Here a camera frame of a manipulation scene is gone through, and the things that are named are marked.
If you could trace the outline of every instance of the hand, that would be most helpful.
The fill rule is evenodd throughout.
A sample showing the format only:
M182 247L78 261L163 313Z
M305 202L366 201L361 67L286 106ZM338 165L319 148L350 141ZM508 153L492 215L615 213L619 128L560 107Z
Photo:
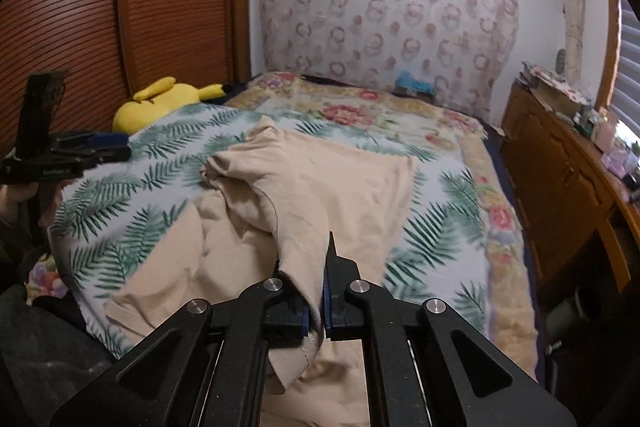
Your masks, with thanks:
M56 210L60 206L60 203L62 203L62 189L67 185L71 185L75 181L76 180L63 180L61 182L58 182L58 185L56 185L56 190L53 193L53 198L49 203L49 207L42 212L42 215L38 220L38 224L43 227L43 229L46 229L47 227L53 225L53 219L56 217Z
M75 180L64 180L58 182L48 208L41 210L41 216L38 220L41 227L46 228L53 223L56 210L60 206L60 203L62 203L62 189L74 181ZM33 198L37 191L37 183L0 186L0 216L9 223L18 221L18 204Z

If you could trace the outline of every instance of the mattress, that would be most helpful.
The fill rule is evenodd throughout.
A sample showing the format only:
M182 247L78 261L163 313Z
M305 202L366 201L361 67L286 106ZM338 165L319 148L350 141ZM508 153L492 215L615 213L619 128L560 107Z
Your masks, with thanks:
M104 314L110 293L145 262L186 202L205 190L199 174L204 159L242 141L261 115L188 105L132 136L129 162L99 166L65 188L49 229L52 252L88 332L114 356L132 346ZM389 254L383 283L397 298L416 303L438 296L494 338L485 245L491 216L483 203L489 185L477 182L478 172L459 152L415 146L395 134L313 118L293 108L274 110L271 118L279 128L381 154L415 156L411 211ZM481 128L473 132L484 133ZM502 221L513 219L508 214ZM516 361L532 374L534 364Z
M486 299L492 308L488 337L527 371L544 381L532 257L513 210L513 187L490 127L458 112L420 100L344 86L314 76L272 71L259 75L226 105L264 114L295 110L390 140L435 150L463 162L471 172L485 215L483 250L490 264Z

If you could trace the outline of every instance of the beige cloth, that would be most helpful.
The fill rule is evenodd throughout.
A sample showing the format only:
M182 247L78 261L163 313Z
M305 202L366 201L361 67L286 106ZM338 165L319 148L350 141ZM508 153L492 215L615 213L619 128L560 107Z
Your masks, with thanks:
M209 159L205 178L212 190L185 208L143 266L111 295L106 314L137 343L190 299L215 304L238 297L270 277L279 257L280 271L308 301L314 324L300 346L270 350L276 383L286 389L322 341L319 303L329 231L338 254L355 260L364 279L380 283L409 211L414 169L414 158L278 130L263 117L244 143ZM357 343L341 344L336 349L326 343L322 360L303 380L280 401L267 399L263 409L318 425L356 423L357 410L366 421L362 353ZM354 381L357 392L350 391ZM316 396L345 402L329 415L335 423L318 421L308 407L289 406L289 397L296 402L308 392L312 396L304 400L315 402L311 409L332 407Z

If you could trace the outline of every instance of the window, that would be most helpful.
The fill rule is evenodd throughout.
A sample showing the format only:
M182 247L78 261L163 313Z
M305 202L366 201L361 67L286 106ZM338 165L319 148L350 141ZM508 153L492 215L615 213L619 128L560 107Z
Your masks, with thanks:
M620 0L622 32L620 61L610 108L640 136L640 22L627 0Z

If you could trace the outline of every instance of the metal screw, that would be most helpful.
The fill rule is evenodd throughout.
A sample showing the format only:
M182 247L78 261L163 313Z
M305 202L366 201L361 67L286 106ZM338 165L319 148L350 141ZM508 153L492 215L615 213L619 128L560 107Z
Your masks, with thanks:
M205 299L193 299L187 302L187 311L193 315L197 315L206 310L207 306L209 306L209 303Z
M427 309L431 313L442 313L447 309L447 305L440 299L429 299L427 301Z
M262 286L264 286L264 288L270 292L276 292L280 288L282 288L282 281L280 279L276 279L275 277L271 277L270 279L267 279L264 283L262 283Z
M351 281L349 288L351 288L351 290L356 293L364 293L364 292L368 292L371 286L367 281L364 281L362 279L356 279L354 281Z

